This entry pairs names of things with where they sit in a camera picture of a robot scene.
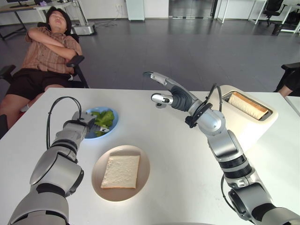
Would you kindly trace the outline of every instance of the office chair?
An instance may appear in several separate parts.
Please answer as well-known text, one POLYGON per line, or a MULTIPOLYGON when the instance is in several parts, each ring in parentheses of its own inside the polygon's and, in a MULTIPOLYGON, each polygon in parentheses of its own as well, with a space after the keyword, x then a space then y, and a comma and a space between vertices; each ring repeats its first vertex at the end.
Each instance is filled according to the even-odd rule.
MULTIPOLYGON (((47 29, 51 30, 50 25, 44 22, 39 22, 37 24, 38 27, 46 27, 47 29)), ((71 36, 79 43, 79 36, 77 34, 71 34, 71 36)), ((72 88, 89 88, 88 83, 83 76, 83 73, 79 67, 79 63, 84 60, 84 56, 76 55, 74 56, 66 65, 67 67, 74 68, 74 74, 70 75, 69 82, 71 83, 72 88), (74 81, 73 77, 78 75, 81 81, 74 81)), ((12 83, 14 78, 11 75, 11 72, 15 69, 15 65, 5 66, 0 70, 0 79, 4 79, 9 83, 12 83)))
POLYGON ((279 16, 281 14, 281 12, 283 11, 283 9, 286 7, 286 5, 284 5, 282 7, 282 10, 280 12, 278 12, 278 10, 281 8, 281 4, 282 4, 283 0, 268 0, 267 5, 264 9, 264 14, 267 16, 267 26, 269 27, 270 24, 272 22, 270 22, 270 18, 272 16, 279 16))
MULTIPOLYGON (((38 27, 46 26, 48 29, 50 26, 47 23, 39 22, 37 24, 38 27)), ((77 34, 71 34, 71 36, 79 42, 79 36, 77 34)), ((72 88, 89 88, 85 77, 79 67, 79 64, 84 60, 84 56, 76 55, 74 56, 66 65, 67 67, 74 68, 74 74, 70 75, 69 82, 72 88), (73 76, 78 75, 80 81, 74 81, 73 76)), ((14 81, 14 77, 11 75, 11 72, 15 69, 15 65, 8 65, 3 67, 0 70, 0 79, 6 80, 8 83, 12 83, 14 81)), ((4 136, 4 134, 8 131, 7 126, 7 117, 6 115, 0 115, 0 139, 4 136)))
MULTIPOLYGON (((300 79, 300 62, 292 63, 292 64, 284 64, 281 66, 282 69, 285 70, 281 80, 276 87, 274 92, 278 92, 285 84, 288 79, 292 79, 294 81, 295 76, 298 76, 300 79)), ((289 96, 298 96, 300 97, 300 88, 294 90, 289 96)))
POLYGON ((0 116, 0 139, 6 134, 8 131, 8 122, 6 115, 1 115, 0 116))

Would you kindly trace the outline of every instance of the glass door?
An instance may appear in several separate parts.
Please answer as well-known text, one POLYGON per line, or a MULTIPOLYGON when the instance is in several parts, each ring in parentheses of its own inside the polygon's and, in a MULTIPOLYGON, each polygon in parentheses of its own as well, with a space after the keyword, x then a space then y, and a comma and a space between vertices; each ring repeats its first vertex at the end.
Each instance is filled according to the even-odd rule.
POLYGON ((178 18, 211 18, 217 0, 169 0, 169 16, 178 18))

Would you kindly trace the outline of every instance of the silver metal arm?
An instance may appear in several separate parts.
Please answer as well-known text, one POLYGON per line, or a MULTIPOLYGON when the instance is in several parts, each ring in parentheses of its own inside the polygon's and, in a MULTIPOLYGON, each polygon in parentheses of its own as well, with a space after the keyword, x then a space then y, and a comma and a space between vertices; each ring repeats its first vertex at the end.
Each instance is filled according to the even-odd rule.
POLYGON ((63 130, 56 134, 51 147, 38 161, 30 179, 30 192, 16 207, 9 225, 66 225, 68 203, 83 179, 77 164, 77 151, 94 124, 95 116, 76 112, 63 130))
POLYGON ((225 127, 225 117, 220 111, 212 110, 206 101, 177 84, 171 78, 155 72, 146 72, 151 79, 165 86, 172 96, 152 95, 152 101, 171 105, 190 114, 186 123, 190 128, 198 124, 206 135, 209 147, 224 172, 227 184, 232 188, 228 193, 240 218, 256 225, 300 224, 300 216, 285 208, 277 208, 256 170, 247 160, 234 135, 225 127))

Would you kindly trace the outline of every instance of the white bread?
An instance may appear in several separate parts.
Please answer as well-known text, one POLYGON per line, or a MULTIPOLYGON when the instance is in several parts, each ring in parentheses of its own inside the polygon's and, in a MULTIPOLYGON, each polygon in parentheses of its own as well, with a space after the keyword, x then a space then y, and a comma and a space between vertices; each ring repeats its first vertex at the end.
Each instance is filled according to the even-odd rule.
POLYGON ((136 188, 140 156, 110 156, 101 188, 136 188))
POLYGON ((257 120, 259 120, 264 114, 268 112, 267 109, 242 96, 236 91, 232 93, 228 102, 257 120))

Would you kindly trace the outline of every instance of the person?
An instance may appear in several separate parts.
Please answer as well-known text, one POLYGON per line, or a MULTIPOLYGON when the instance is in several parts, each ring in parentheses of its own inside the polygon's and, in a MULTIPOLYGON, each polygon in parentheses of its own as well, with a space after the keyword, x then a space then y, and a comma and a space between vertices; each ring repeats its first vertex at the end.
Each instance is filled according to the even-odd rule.
POLYGON ((293 71, 288 77, 281 79, 275 91, 283 97, 291 94, 300 96, 300 68, 293 71))
POLYGON ((82 55, 80 45, 70 36, 71 20, 61 9, 51 7, 46 14, 48 28, 31 28, 25 37, 30 46, 22 68, 13 76, 0 115, 7 116, 10 129, 19 118, 22 108, 31 107, 48 88, 68 88, 73 68, 66 63, 75 55, 82 55))

